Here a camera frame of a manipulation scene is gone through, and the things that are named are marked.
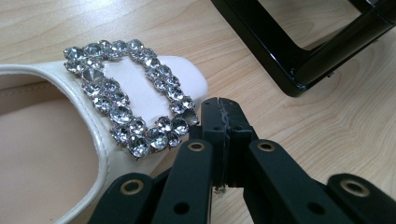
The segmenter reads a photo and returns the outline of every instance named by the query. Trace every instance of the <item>black metal stand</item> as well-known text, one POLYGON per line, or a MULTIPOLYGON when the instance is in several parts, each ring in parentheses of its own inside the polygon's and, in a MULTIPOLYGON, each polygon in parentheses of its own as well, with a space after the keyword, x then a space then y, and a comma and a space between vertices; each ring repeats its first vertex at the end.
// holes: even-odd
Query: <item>black metal stand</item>
POLYGON ((103 195, 90 223, 208 223, 212 187, 244 188, 255 223, 396 223, 396 202, 370 182, 313 180, 277 143, 258 139, 239 104, 212 98, 173 167, 128 174, 103 195))
POLYGON ((298 96, 395 26, 396 1, 350 0, 362 14, 329 41, 299 48, 257 0, 212 0, 279 88, 298 96))

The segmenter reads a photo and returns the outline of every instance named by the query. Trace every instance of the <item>clamp jaw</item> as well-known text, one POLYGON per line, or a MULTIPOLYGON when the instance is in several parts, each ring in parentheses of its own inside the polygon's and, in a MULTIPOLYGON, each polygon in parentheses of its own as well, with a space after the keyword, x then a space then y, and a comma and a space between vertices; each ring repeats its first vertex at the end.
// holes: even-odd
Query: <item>clamp jaw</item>
POLYGON ((212 188, 244 188, 254 223, 395 223, 396 202, 355 175, 312 179, 279 144, 259 139, 238 103, 202 103, 174 165, 121 176, 90 223, 209 223, 212 188))

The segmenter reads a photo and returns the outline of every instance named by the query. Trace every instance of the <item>white leather shoe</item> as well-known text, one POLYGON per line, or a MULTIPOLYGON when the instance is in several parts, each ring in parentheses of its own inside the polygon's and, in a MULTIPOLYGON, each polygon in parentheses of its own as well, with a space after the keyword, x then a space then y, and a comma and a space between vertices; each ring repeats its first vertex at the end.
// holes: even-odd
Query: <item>white leather shoe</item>
MULTIPOLYGON (((207 93, 199 70, 180 57, 159 59, 198 107, 207 93)), ((149 175, 166 155, 136 161, 118 147, 108 132, 111 121, 93 108, 81 80, 63 63, 0 65, 0 223, 85 223, 117 177, 149 175)), ((127 58, 107 63, 106 75, 120 83, 134 115, 148 126, 172 117, 141 65, 127 58)))

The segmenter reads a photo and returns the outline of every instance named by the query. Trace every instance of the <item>wood grain surface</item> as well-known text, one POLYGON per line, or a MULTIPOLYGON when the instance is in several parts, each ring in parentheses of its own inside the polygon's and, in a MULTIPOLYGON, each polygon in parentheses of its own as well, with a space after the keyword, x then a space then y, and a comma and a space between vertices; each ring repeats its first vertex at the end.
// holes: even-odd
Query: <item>wood grain surface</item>
MULTIPOLYGON (((261 0, 290 37, 308 46, 359 12, 348 1, 261 0)), ((0 63, 63 59, 92 41, 141 39, 192 61, 208 98, 238 102, 260 138, 278 142, 316 180, 359 175, 396 199, 396 31, 299 98, 286 96, 209 0, 3 0, 0 63)), ((157 170, 169 167, 176 152, 157 170)), ((214 196, 212 223, 251 223, 241 189, 214 196)))

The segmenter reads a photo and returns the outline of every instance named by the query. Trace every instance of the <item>rhinestone buckle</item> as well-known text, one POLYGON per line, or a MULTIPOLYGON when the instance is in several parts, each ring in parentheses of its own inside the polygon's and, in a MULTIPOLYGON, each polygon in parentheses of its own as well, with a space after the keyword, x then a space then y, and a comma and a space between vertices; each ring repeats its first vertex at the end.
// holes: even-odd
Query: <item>rhinestone buckle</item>
POLYGON ((110 134, 117 145, 127 147, 137 159, 149 153, 177 147, 180 137, 189 132, 192 125, 199 123, 194 112, 195 103, 184 94, 180 82, 172 70, 161 64, 152 49, 133 39, 129 42, 101 40, 86 47, 64 50, 67 62, 64 67, 83 81, 82 90, 92 100, 93 107, 113 123, 110 134), (141 117, 135 117, 129 107, 128 95, 120 89, 120 83, 104 74, 103 61, 118 60, 130 56, 146 69, 146 76, 154 88, 169 99, 169 109, 174 117, 159 117, 152 128, 141 117))

